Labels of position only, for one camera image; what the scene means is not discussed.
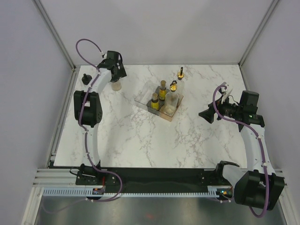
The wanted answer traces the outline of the tall clear bottle gold pourer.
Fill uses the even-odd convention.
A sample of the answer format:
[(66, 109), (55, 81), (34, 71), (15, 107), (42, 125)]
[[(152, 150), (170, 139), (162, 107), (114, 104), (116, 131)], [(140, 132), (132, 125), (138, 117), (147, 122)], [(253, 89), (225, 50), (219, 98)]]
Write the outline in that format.
[(165, 96), (165, 113), (172, 115), (177, 109), (178, 103), (177, 81), (173, 80), (170, 84), (170, 91)]

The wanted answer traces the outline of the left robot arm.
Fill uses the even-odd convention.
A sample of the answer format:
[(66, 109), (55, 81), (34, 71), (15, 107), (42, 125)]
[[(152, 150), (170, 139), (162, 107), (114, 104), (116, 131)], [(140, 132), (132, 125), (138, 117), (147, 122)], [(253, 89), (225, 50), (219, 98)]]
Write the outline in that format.
[(119, 91), (120, 79), (126, 76), (122, 55), (116, 51), (108, 51), (96, 66), (96, 76), (84, 73), (82, 83), (85, 88), (76, 90), (73, 95), (75, 119), (84, 135), (85, 154), (81, 168), (91, 167), (86, 180), (92, 185), (98, 185), (103, 178), (98, 153), (98, 126), (103, 117), (100, 94), (109, 83), (113, 90)]

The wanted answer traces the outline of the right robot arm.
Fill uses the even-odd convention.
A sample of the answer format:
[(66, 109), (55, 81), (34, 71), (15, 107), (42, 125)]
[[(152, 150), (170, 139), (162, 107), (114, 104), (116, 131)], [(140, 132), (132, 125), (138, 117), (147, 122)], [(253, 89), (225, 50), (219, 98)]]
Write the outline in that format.
[(209, 108), (198, 115), (210, 124), (216, 115), (218, 120), (238, 125), (246, 150), (247, 171), (243, 172), (235, 163), (222, 161), (217, 165), (214, 179), (218, 184), (229, 182), (233, 186), (237, 204), (273, 210), (285, 181), (276, 175), (267, 153), (264, 119), (257, 114), (259, 94), (244, 90), (239, 103), (230, 103), (230, 91), (225, 88), (217, 91), (221, 94), (220, 98), (214, 97)]

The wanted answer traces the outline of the small yellow label bottle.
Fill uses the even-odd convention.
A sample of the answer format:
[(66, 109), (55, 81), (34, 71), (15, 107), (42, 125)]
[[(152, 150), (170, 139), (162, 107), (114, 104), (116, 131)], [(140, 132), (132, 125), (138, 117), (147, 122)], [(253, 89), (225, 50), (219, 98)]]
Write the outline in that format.
[(151, 99), (151, 108), (155, 110), (159, 110), (159, 99), (158, 99), (158, 94), (153, 93), (152, 94), (152, 99)]
[(166, 81), (162, 80), (159, 87), (159, 99), (164, 101), (166, 96)]

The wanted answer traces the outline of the tall bottle gold pourer brown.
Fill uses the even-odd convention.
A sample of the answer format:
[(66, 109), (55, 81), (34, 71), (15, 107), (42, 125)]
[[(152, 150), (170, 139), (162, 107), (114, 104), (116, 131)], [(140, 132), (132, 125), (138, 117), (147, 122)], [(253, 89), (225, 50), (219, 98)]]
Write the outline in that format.
[(185, 73), (183, 72), (183, 67), (180, 68), (180, 71), (177, 73), (177, 90), (176, 92), (178, 93), (178, 102), (177, 102), (177, 106), (180, 105), (181, 103), (181, 99), (183, 97), (183, 90), (184, 90), (184, 86), (185, 86), (185, 83), (184, 83), (184, 78), (185, 76)]

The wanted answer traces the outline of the shaker jar black cap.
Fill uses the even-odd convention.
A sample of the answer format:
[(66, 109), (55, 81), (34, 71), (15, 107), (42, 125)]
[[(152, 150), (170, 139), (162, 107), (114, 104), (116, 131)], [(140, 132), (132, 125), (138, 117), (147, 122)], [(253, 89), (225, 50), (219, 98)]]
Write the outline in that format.
[(88, 85), (92, 80), (92, 76), (91, 75), (88, 75), (86, 73), (83, 74), (83, 77), (82, 77), (82, 83), (84, 85)]
[(119, 91), (122, 88), (120, 80), (111, 83), (111, 88), (113, 91)]

